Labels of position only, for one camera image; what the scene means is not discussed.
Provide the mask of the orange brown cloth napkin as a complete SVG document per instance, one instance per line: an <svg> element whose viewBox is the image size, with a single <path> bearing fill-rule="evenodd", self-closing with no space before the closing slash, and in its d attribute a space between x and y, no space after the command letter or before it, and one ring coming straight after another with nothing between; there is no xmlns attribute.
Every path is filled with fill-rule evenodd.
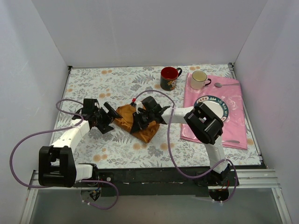
<svg viewBox="0 0 299 224"><path fill-rule="evenodd" d="M130 133L133 125L133 113L136 112L135 107L131 105L123 105L117 108L116 112L122 116L121 119L115 119L115 124L123 129L124 131ZM144 143L149 143L152 138L156 135L159 130L160 125L155 121L150 122L149 126L145 130L140 130L132 135L143 141Z"/></svg>

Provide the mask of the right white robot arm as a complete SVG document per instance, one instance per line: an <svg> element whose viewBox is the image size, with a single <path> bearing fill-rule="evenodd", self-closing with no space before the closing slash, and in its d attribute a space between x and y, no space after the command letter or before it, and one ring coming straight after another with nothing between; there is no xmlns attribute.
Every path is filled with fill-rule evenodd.
<svg viewBox="0 0 299 224"><path fill-rule="evenodd" d="M172 163L181 175L188 179L202 179L208 175L212 182L219 186L227 182L230 165L222 146L223 122L206 104L200 102L185 108L161 107L153 97L147 97L141 102L133 99L130 105L136 109L133 113L131 134L145 130L150 122L155 121L168 126L167 141L169 145L170 125L172 123L187 124L195 137L205 145L210 169L197 176L183 173L176 165L171 149L168 147Z"/></svg>

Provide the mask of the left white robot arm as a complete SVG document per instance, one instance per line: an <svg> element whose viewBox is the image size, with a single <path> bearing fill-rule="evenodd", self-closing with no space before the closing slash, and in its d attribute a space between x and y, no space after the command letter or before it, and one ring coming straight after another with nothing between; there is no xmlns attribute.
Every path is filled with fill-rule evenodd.
<svg viewBox="0 0 299 224"><path fill-rule="evenodd" d="M73 117L69 129L50 146L41 147L38 164L40 185L70 188L82 180L90 187L99 183L96 165L92 163L76 165L73 154L79 142L93 127L106 134L114 129L110 124L122 117L108 102L105 102L104 106L108 111L99 106L97 99L85 98L82 107L71 114Z"/></svg>

